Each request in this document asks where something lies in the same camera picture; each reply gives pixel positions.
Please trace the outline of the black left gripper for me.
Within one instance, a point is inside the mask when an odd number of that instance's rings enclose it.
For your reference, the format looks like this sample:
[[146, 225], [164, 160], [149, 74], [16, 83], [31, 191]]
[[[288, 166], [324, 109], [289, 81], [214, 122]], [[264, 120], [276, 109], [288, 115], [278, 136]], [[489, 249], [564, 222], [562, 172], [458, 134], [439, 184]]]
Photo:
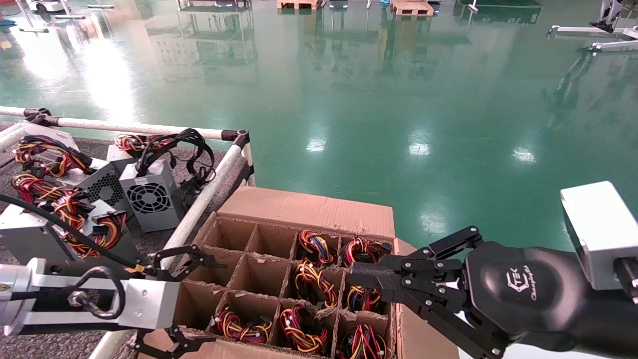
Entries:
[[[162, 260], [172, 259], [180, 255], [186, 255], [187, 265], [180, 270], [171, 273], [162, 268]], [[200, 267], [215, 269], [226, 269], [227, 265], [219, 263], [214, 255], [205, 254], [197, 245], [183, 245], [180, 247], [166, 248], [150, 255], [152, 263], [149, 266], [149, 278], [165, 282], [182, 282], [194, 270]], [[143, 276], [143, 273], [122, 266], [103, 266], [98, 264], [84, 263], [79, 261], [50, 260], [44, 258], [35, 259], [37, 273], [55, 276], [82, 276], [87, 271], [104, 267], [114, 276]], [[163, 329], [171, 345], [167, 350], [160, 350], [145, 342], [145, 337], [152, 331], [150, 329], [137, 329], [129, 347], [139, 354], [144, 354], [154, 359], [179, 359], [187, 353], [198, 352], [204, 343], [216, 341], [214, 336], [185, 336], [184, 332], [177, 326], [172, 325]]]

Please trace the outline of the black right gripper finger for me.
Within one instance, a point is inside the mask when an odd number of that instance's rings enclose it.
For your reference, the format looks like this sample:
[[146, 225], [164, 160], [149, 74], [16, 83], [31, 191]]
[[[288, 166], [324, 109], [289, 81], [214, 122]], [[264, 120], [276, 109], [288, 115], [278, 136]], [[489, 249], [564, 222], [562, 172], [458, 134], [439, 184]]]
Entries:
[[478, 227], [465, 227], [410, 254], [385, 255], [378, 263], [353, 263], [349, 279], [355, 286], [374, 289], [389, 289], [407, 280], [412, 284], [453, 282], [463, 270], [454, 256], [481, 244]]

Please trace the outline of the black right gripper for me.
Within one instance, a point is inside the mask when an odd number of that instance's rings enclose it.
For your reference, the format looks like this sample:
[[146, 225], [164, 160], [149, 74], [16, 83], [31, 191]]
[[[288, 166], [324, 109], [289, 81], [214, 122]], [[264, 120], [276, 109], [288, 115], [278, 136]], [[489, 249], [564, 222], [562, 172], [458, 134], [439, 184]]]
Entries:
[[383, 301], [405, 305], [473, 359], [501, 359], [510, 341], [550, 352], [594, 352], [592, 287], [570, 252], [486, 242], [465, 259], [469, 292], [431, 280], [381, 281]]

